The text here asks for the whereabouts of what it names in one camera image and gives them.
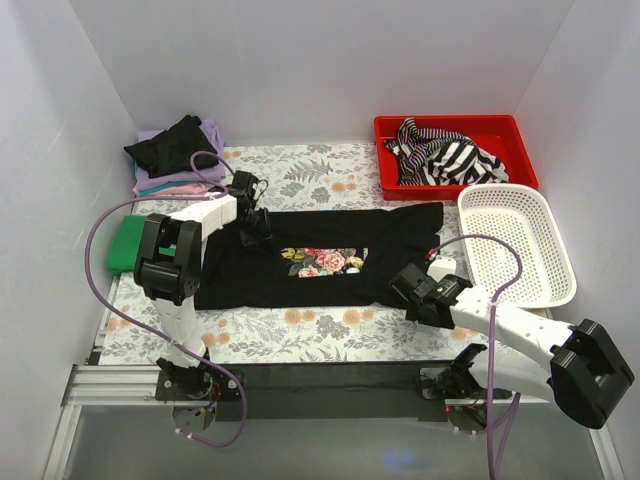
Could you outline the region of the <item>black floral print t-shirt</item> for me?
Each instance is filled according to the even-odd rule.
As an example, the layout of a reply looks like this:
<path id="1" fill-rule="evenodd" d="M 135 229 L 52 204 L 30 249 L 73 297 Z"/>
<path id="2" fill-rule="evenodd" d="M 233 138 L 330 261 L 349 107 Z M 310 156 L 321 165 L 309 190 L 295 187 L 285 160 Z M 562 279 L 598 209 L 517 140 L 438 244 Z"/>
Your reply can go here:
<path id="1" fill-rule="evenodd" d="M 196 309 L 402 308 L 391 281 L 438 245 L 444 208 L 274 212 L 270 220 L 269 253 L 245 248 L 233 224 L 209 237 Z"/>

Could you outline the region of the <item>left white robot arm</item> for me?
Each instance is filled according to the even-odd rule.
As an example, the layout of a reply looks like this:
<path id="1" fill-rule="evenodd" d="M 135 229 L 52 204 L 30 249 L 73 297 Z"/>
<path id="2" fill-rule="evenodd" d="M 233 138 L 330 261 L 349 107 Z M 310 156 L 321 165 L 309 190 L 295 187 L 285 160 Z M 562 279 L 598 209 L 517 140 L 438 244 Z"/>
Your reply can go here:
<path id="1" fill-rule="evenodd" d="M 151 300 L 162 332 L 169 337 L 167 361 L 185 368 L 178 387 L 193 400 L 205 398 L 213 386 L 211 373 L 198 366 L 206 345 L 197 329 L 194 296 L 199 289 L 208 238 L 227 225 L 239 231 L 248 251 L 273 251 L 269 212 L 257 206 L 268 182 L 238 170 L 220 193 L 209 193 L 168 216 L 145 218 L 134 268 L 134 281 Z"/>

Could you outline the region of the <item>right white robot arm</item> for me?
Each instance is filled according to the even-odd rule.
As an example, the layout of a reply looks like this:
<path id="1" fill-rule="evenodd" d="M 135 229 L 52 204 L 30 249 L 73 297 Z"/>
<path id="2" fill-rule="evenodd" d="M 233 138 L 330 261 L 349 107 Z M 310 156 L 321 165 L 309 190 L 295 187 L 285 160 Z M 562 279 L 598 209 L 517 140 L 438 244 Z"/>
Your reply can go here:
<path id="1" fill-rule="evenodd" d="M 583 319 L 573 325 L 540 317 L 461 277 L 434 280 L 414 264 L 390 282 L 406 303 L 406 318 L 423 326 L 461 327 L 493 335 L 511 353 L 468 345 L 427 379 L 433 397 L 475 397 L 488 385 L 554 402 L 576 423 L 602 428 L 635 377 L 607 330 Z"/>

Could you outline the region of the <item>folded pink shirt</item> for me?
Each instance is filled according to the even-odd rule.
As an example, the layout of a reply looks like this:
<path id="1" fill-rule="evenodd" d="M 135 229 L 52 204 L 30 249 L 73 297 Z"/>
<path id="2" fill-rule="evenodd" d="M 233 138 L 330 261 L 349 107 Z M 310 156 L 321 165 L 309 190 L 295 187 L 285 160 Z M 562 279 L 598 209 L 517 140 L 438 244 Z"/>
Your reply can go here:
<path id="1" fill-rule="evenodd" d="M 211 186 L 206 183 L 171 183 L 164 184 L 158 187 L 146 189 L 146 190 L 138 190 L 134 188 L 134 194 L 139 197 L 146 196 L 168 196 L 168 195 L 198 195 L 206 193 Z"/>

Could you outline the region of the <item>floral patterned table mat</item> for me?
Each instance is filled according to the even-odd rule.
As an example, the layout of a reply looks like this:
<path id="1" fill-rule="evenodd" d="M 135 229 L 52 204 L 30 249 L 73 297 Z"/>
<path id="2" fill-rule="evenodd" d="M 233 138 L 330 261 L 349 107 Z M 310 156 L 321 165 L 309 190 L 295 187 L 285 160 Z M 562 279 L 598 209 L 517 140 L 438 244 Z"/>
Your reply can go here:
<path id="1" fill-rule="evenodd" d="M 225 148 L 234 168 L 269 183 L 262 204 L 271 212 L 393 209 L 419 201 L 385 201 L 376 147 L 369 143 Z M 111 301 L 159 328 L 158 317 L 131 274 Z M 198 313 L 198 334 L 215 363 L 450 360 L 468 344 L 486 344 L 475 331 L 434 329 L 404 320 L 404 311 L 362 308 L 240 308 Z M 153 365 L 169 344 L 116 315 L 105 320 L 96 350 L 101 366 Z"/>

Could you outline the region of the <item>folded teal shirt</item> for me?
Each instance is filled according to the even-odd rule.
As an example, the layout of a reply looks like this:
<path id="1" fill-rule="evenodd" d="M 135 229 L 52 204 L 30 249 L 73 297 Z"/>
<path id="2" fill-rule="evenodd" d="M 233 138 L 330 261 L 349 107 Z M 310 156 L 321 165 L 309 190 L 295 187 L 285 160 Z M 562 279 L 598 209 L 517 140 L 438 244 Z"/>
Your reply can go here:
<path id="1" fill-rule="evenodd" d="M 142 191 L 155 189 L 170 183 L 172 181 L 172 176 L 159 176 L 159 177 L 150 177 L 149 173 L 135 165 L 134 167 L 134 176 L 135 176 L 135 186 L 134 191 L 139 194 Z"/>

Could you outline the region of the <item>folded lavender shirt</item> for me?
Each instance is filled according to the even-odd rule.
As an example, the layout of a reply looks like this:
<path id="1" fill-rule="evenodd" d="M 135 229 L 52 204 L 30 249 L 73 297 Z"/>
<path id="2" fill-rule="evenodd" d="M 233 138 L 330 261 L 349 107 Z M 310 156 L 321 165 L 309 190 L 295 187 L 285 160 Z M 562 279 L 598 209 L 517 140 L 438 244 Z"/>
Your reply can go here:
<path id="1" fill-rule="evenodd" d="M 211 146 L 216 150 L 216 152 L 218 154 L 224 155 L 224 137 L 222 135 L 218 122 L 214 118 L 204 119 L 201 121 L 200 129 Z M 223 179 L 226 174 L 226 167 L 222 163 L 218 163 L 211 168 L 199 168 L 199 170 L 207 179 L 214 181 Z M 194 173 L 191 168 L 188 168 L 187 171 L 169 175 L 172 176 L 172 181 L 167 184 L 201 183 L 203 181 L 203 179 L 199 175 Z"/>

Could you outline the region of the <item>folded black shirt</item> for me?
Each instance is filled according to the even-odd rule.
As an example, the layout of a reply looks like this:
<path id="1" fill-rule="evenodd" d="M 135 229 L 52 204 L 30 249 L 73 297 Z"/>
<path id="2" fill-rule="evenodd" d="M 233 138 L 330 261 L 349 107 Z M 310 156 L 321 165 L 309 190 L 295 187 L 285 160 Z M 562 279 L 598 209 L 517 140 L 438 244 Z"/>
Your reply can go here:
<path id="1" fill-rule="evenodd" d="M 192 172 L 190 159 L 196 152 L 218 154 L 201 129 L 202 120 L 186 115 L 151 139 L 125 146 L 124 151 L 150 178 Z"/>

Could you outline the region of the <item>white perforated plastic basket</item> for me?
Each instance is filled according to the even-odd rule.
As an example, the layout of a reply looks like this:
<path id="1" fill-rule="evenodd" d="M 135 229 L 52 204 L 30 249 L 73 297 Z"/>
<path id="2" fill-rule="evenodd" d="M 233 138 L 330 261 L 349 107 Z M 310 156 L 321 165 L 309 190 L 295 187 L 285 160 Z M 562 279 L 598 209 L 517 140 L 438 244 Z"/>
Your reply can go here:
<path id="1" fill-rule="evenodd" d="M 493 293 L 517 272 L 522 274 L 500 299 L 524 309 L 563 306 L 575 296 L 577 281 L 546 199 L 518 184 L 487 184 L 465 188 L 457 200 L 460 232 L 487 235 L 487 240 L 462 242 L 471 281 Z"/>

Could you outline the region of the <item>folded green shirt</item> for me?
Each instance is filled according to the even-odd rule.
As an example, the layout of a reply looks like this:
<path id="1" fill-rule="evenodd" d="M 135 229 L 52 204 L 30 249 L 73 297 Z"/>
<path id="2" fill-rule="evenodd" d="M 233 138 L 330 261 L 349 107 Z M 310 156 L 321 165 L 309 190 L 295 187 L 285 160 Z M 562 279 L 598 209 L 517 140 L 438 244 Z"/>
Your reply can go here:
<path id="1" fill-rule="evenodd" d="M 136 265 L 145 218 L 128 215 L 118 227 L 106 259 L 106 267 L 111 276 L 132 272 Z"/>

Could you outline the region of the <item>black white striped shirt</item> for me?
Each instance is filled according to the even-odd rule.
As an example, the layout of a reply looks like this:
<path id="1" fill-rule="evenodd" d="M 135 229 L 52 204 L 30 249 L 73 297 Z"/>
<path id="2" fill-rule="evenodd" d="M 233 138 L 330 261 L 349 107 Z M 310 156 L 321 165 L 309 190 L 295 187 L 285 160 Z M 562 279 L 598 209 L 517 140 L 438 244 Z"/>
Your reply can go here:
<path id="1" fill-rule="evenodd" d="M 510 181 L 505 164 L 456 131 L 422 128 L 405 119 L 384 141 L 394 156 L 400 186 L 464 186 Z"/>

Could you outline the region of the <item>red plastic tray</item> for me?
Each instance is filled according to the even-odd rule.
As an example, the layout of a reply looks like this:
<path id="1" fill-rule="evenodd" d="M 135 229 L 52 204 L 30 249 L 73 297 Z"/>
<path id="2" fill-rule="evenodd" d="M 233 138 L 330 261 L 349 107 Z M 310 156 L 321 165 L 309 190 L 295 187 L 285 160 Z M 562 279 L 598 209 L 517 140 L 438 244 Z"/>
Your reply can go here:
<path id="1" fill-rule="evenodd" d="M 509 115 L 410 116 L 419 127 L 456 131 L 470 137 L 506 166 L 510 181 L 536 189 L 538 180 L 529 160 L 516 121 Z M 455 201 L 464 186 L 400 186 L 394 156 L 385 148 L 407 116 L 378 116 L 374 120 L 380 185 L 386 200 Z"/>

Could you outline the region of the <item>aluminium frame rail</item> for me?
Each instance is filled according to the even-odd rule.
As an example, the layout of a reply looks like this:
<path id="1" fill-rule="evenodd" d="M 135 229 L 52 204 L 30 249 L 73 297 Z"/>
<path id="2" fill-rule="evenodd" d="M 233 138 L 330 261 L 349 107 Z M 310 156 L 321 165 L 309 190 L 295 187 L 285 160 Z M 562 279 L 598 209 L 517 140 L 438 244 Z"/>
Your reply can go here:
<path id="1" fill-rule="evenodd" d="M 408 391 L 424 399 L 470 398 L 488 385 L 548 401 L 591 404 L 600 379 L 577 360 L 549 370 L 513 358 L 489 373 L 479 361 L 374 362 L 226 365 L 180 367 L 81 366 L 73 369 L 63 394 L 67 403 L 107 401 L 195 402 L 209 398 L 237 401 L 240 393 Z"/>

